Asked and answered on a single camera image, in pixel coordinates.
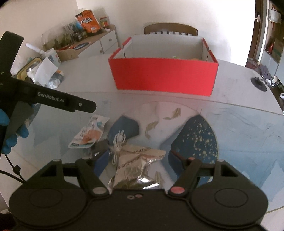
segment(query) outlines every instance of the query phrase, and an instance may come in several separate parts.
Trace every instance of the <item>door handle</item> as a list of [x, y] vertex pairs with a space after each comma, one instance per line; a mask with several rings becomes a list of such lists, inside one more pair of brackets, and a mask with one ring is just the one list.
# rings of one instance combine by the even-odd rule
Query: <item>door handle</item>
[[257, 18], [255, 18], [257, 22], [260, 22], [260, 12], [257, 12]]

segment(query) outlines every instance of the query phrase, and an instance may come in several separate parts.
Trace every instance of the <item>orange packaging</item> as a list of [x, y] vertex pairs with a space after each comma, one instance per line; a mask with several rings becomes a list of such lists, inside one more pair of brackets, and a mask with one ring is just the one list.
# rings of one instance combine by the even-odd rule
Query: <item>orange packaging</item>
[[76, 15], [76, 18], [87, 33], [94, 34], [101, 31], [101, 26], [91, 10], [84, 10]]

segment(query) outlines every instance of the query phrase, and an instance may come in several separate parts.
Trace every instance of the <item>plastic snack package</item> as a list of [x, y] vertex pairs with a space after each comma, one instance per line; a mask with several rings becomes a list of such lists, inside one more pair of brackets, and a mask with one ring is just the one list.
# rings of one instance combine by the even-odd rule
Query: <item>plastic snack package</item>
[[45, 85], [45, 87], [50, 89], [57, 88], [63, 81], [64, 73], [61, 70], [57, 70], [53, 76], [50, 77], [48, 83]]
[[96, 114], [92, 115], [87, 126], [81, 129], [81, 131], [73, 138], [68, 147], [72, 149], [90, 148], [102, 137], [104, 126], [108, 120], [108, 117]]
[[84, 10], [76, 15], [76, 18], [88, 35], [100, 34], [102, 32], [101, 26], [91, 10]]
[[134, 145], [122, 147], [115, 176], [110, 180], [110, 189], [162, 188], [160, 182], [148, 176], [151, 163], [164, 158], [166, 151]]

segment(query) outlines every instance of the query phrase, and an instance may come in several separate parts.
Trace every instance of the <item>gloved hand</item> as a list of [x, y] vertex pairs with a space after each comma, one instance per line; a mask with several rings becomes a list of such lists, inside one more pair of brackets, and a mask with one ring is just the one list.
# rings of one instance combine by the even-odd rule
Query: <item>gloved hand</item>
[[[0, 125], [7, 126], [10, 122], [9, 117], [7, 114], [0, 109]], [[29, 131], [27, 127], [23, 124], [19, 129], [17, 130], [17, 134], [20, 137], [26, 138], [29, 135]], [[5, 144], [2, 147], [1, 153], [3, 154], [9, 154], [11, 152], [11, 147], [14, 147], [17, 143], [18, 137], [16, 134], [11, 135], [8, 139], [6, 139]]]

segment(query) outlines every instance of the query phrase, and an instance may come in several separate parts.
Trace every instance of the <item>red box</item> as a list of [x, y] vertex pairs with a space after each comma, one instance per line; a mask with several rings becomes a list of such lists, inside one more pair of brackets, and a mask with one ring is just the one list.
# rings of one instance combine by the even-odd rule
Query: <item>red box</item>
[[205, 39], [186, 35], [129, 37], [108, 62], [119, 90], [210, 96], [218, 70]]

